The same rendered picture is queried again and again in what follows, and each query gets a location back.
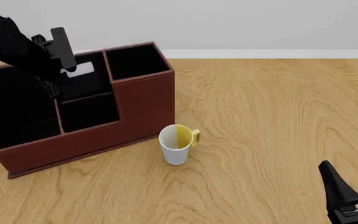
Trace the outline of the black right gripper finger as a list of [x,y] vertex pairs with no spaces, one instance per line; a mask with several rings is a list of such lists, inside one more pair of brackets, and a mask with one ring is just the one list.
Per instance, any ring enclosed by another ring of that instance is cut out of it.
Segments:
[[326,192],[326,208],[351,212],[356,210],[358,193],[345,182],[332,164],[325,160],[318,166]]

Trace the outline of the white and yellow mug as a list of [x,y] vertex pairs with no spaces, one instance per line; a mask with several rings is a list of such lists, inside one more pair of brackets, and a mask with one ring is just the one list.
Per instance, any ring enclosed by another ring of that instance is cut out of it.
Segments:
[[173,166],[180,166],[188,160],[190,150],[200,142],[200,131],[171,124],[161,130],[158,140],[165,160]]

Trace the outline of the red-brown desk caddy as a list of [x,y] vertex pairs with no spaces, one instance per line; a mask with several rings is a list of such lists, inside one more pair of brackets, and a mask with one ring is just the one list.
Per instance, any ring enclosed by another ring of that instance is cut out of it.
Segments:
[[155,138],[175,122],[175,71],[147,42],[75,55],[94,71],[64,77],[61,96],[0,65],[0,164],[15,179]]

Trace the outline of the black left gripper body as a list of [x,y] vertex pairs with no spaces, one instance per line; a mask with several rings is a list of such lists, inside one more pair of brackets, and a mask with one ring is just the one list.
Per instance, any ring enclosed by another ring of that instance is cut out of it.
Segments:
[[51,98],[58,98],[60,96],[59,80],[57,78],[52,80],[42,78],[41,84],[47,90]]

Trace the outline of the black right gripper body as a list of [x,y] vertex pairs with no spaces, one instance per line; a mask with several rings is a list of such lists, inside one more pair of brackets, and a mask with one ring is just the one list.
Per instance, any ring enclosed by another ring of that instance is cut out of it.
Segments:
[[328,218],[332,224],[358,224],[358,208],[351,205],[345,212],[340,208],[333,208],[329,203],[326,203],[328,211]]

